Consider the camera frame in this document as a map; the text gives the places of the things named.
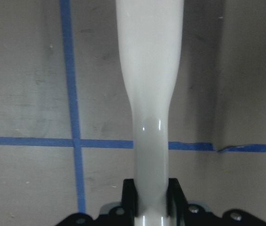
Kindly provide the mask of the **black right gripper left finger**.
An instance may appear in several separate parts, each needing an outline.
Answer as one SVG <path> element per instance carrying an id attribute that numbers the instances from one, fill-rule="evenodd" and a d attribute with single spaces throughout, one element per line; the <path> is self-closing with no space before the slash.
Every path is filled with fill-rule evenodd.
<path id="1" fill-rule="evenodd" d="M 123 181 L 122 206 L 131 217 L 138 214 L 138 194 L 133 179 Z"/>

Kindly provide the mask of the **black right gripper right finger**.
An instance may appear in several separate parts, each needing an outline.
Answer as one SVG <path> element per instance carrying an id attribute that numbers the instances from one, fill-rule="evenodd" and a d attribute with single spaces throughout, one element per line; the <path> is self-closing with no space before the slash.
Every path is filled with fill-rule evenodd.
<path id="1" fill-rule="evenodd" d="M 178 179 L 169 178 L 166 200 L 169 225 L 185 226 L 188 202 Z"/>

